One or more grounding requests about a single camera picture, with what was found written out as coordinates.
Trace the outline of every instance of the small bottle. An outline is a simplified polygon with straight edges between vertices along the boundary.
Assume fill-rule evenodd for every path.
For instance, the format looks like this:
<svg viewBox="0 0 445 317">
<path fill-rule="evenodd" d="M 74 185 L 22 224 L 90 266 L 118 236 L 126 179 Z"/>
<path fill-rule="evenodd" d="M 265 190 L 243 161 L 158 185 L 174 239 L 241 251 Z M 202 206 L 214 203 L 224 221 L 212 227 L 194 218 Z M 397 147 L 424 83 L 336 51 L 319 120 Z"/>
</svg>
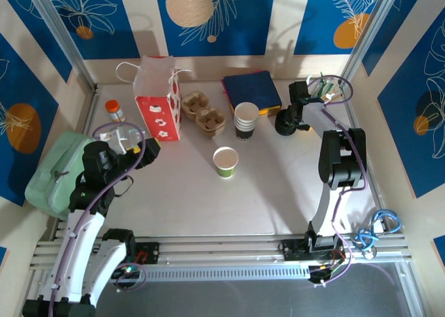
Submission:
<svg viewBox="0 0 445 317">
<path fill-rule="evenodd" d="M 119 103 L 117 100 L 108 100 L 105 103 L 105 108 L 110 114 L 110 117 L 112 121 L 114 122 L 121 122 L 125 121 L 124 113 L 122 113 L 122 110 L 120 109 Z"/>
</svg>

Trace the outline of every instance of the green bag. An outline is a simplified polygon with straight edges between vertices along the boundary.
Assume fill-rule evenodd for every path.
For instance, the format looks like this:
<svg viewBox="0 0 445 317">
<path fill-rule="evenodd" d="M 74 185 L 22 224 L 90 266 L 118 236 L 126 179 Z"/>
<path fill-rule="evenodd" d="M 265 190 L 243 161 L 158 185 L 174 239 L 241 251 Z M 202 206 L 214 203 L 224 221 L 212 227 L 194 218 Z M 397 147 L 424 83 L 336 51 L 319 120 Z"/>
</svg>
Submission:
<svg viewBox="0 0 445 317">
<path fill-rule="evenodd" d="M 93 141 L 87 135 L 64 132 L 28 183 L 26 200 L 51 216 L 66 220 L 76 178 L 83 172 L 83 148 Z"/>
</svg>

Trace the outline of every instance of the paper cup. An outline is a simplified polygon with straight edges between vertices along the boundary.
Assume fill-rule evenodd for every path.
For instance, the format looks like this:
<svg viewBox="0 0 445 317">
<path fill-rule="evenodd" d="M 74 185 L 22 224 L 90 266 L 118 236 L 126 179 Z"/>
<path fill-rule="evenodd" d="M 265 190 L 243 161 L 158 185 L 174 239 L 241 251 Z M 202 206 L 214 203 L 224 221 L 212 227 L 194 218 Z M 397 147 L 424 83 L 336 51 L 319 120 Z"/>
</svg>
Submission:
<svg viewBox="0 0 445 317">
<path fill-rule="evenodd" d="M 254 126 L 257 123 L 257 120 L 254 120 L 252 122 L 242 122 L 239 121 L 236 117 L 234 118 L 234 124 L 238 125 L 238 126 L 242 126 L 242 127 L 251 127 Z"/>
<path fill-rule="evenodd" d="M 252 131 L 255 128 L 255 125 L 253 126 L 240 126 L 239 124 L 235 124 L 235 128 L 239 129 L 240 131 Z"/>
<path fill-rule="evenodd" d="M 254 122 L 259 115 L 257 105 L 244 102 L 236 106 L 234 116 L 239 122 L 250 123 Z"/>
<path fill-rule="evenodd" d="M 230 147 L 221 147 L 213 154 L 213 162 L 217 173 L 222 178 L 230 178 L 234 175 L 236 164 L 238 164 L 238 153 Z"/>
<path fill-rule="evenodd" d="M 234 122 L 235 127 L 239 129 L 251 130 L 255 128 L 255 124 L 239 124 L 238 122 Z"/>
<path fill-rule="evenodd" d="M 254 129 L 251 129 L 249 131 L 244 131 L 239 129 L 238 127 L 235 127 L 236 138 L 238 138 L 241 141 L 250 140 L 252 138 L 253 131 Z"/>
</svg>

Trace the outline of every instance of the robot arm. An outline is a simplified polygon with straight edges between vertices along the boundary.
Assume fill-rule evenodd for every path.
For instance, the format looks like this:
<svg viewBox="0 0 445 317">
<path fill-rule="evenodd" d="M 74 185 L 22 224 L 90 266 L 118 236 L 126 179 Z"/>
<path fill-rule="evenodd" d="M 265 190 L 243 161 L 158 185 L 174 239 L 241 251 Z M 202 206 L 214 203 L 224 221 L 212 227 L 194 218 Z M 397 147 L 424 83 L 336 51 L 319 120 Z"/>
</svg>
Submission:
<svg viewBox="0 0 445 317">
<path fill-rule="evenodd" d="M 343 130 L 346 130 L 353 139 L 365 169 L 366 137 L 362 129 L 350 128 L 336 120 L 322 99 L 310 97 L 306 82 L 292 83 L 289 92 L 291 105 L 277 114 L 275 120 L 277 132 L 288 136 L 297 129 L 308 131 L 311 127 L 321 138 L 318 173 L 323 182 L 323 192 L 317 212 L 309 222 L 304 240 L 283 241 L 284 249 L 291 251 L 286 253 L 285 257 L 288 260 L 301 260 L 314 258 L 317 252 L 324 253 L 337 249 L 341 244 L 332 227 L 339 193 L 346 187 L 356 187 L 363 179 L 358 158 L 351 151 Z M 343 195 L 342 204 L 347 201 L 349 194 Z"/>
<path fill-rule="evenodd" d="M 145 153 L 136 169 L 150 164 L 157 157 L 160 147 L 155 139 L 145 141 Z M 70 214 L 67 227 L 51 274 L 37 300 L 27 300 L 23 307 L 24 317 L 47 317 L 49 302 L 55 291 L 54 317 L 94 316 L 99 296 L 115 269 L 127 258 L 135 256 L 136 242 L 133 232 L 126 229 L 110 229 L 102 239 L 100 248 L 90 261 L 93 245 L 104 224 L 108 208 L 115 197 L 113 188 L 108 189 L 92 206 L 80 231 L 74 228 L 92 200 L 111 181 L 136 162 L 138 155 L 132 151 L 117 155 L 107 143 L 97 141 L 84 149 L 82 156 L 85 171 L 79 175 L 76 188 L 70 196 Z M 59 285 L 54 284 L 68 241 L 74 238 L 72 250 L 65 260 Z"/>
</svg>

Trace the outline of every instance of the gray floor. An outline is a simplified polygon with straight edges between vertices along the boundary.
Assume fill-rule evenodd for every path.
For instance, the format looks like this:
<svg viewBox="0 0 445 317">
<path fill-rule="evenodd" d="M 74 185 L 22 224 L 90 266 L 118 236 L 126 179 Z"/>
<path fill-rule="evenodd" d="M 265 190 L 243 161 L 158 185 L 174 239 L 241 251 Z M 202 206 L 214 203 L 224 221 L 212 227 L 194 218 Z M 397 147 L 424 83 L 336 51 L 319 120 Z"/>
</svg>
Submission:
<svg viewBox="0 0 445 317">
<path fill-rule="evenodd" d="M 411 316 L 393 264 L 357 264 L 327 288 L 307 280 L 147 283 L 133 293 L 110 284 L 97 317 Z"/>
</svg>

